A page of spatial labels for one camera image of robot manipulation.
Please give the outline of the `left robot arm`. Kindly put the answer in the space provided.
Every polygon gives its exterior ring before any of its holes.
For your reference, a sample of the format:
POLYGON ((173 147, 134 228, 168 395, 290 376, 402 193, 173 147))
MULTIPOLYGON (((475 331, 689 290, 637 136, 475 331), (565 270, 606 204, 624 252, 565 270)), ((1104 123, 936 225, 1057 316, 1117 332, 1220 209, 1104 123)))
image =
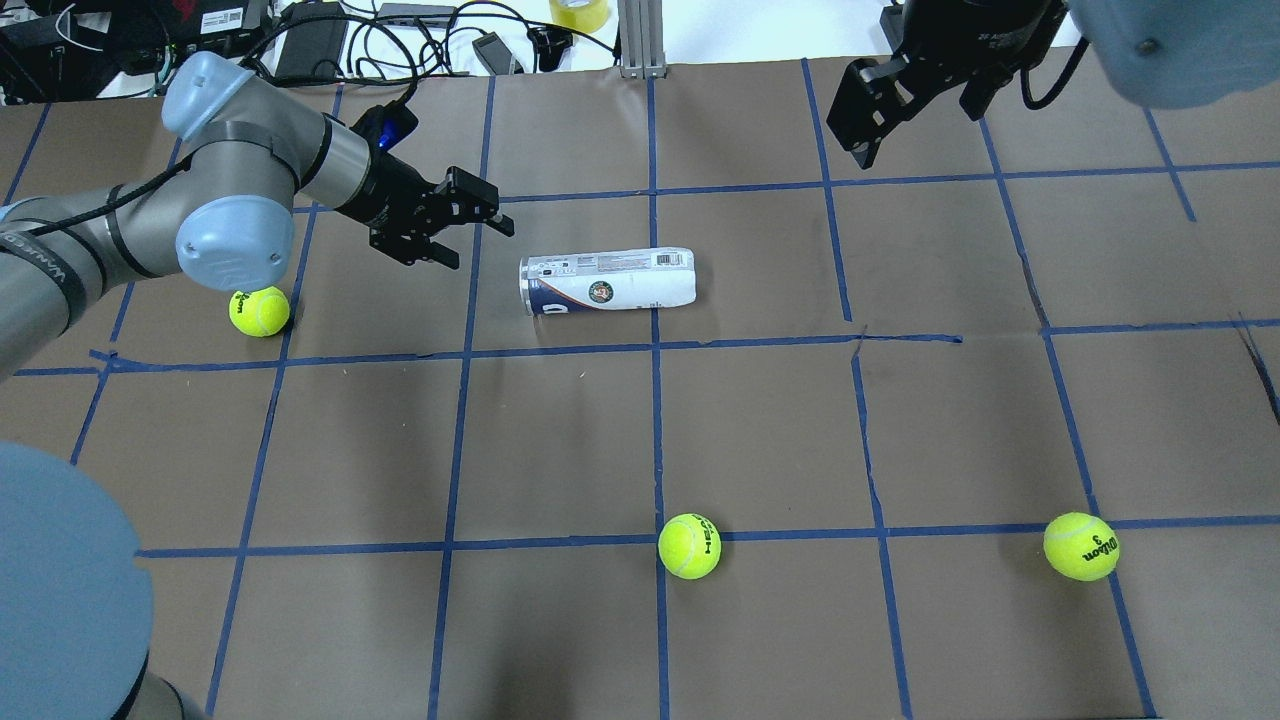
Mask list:
MULTIPOLYGON (((449 269, 456 225, 513 234, 498 188, 458 167, 429 181, 393 154, 408 102, 355 126, 214 53, 180 65, 159 119, 156 176, 3 205, 3 378, 102 301, 183 277, 209 292, 274 290, 294 256, 297 197, 364 227, 372 249, 449 269)), ((154 582, 123 507, 77 462, 3 442, 3 716, 200 719, 151 669, 154 582)))

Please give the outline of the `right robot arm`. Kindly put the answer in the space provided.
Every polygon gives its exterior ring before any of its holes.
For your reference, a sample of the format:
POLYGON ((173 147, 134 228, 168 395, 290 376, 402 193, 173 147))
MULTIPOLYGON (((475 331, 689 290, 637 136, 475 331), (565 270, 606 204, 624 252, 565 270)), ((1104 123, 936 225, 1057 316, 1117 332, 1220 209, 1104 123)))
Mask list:
POLYGON ((1153 109, 1208 105, 1279 74, 1275 1, 893 1, 879 22, 888 60, 850 61, 826 118, 863 169, 941 94, 960 88, 960 108, 979 120, 1018 83, 1038 111, 1088 53, 1121 97, 1153 109))

